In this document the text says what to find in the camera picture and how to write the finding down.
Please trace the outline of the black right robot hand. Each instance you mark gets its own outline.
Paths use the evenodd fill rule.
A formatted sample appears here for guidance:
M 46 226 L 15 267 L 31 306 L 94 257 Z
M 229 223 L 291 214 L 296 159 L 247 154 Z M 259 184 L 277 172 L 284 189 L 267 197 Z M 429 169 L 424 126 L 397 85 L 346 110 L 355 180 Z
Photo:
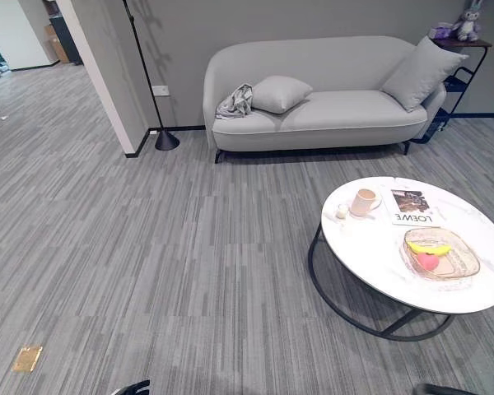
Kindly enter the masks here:
M 476 394 L 457 388 L 439 386 L 430 383 L 419 383 L 414 387 L 412 391 L 412 395 L 476 395 Z

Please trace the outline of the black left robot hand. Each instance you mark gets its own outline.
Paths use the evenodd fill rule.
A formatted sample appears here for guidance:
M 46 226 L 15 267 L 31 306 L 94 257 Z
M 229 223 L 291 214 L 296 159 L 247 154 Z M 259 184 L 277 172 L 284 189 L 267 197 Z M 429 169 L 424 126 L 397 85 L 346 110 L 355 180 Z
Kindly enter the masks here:
M 118 388 L 111 395 L 148 395 L 150 393 L 150 384 L 151 380 L 146 379 L 123 388 Z

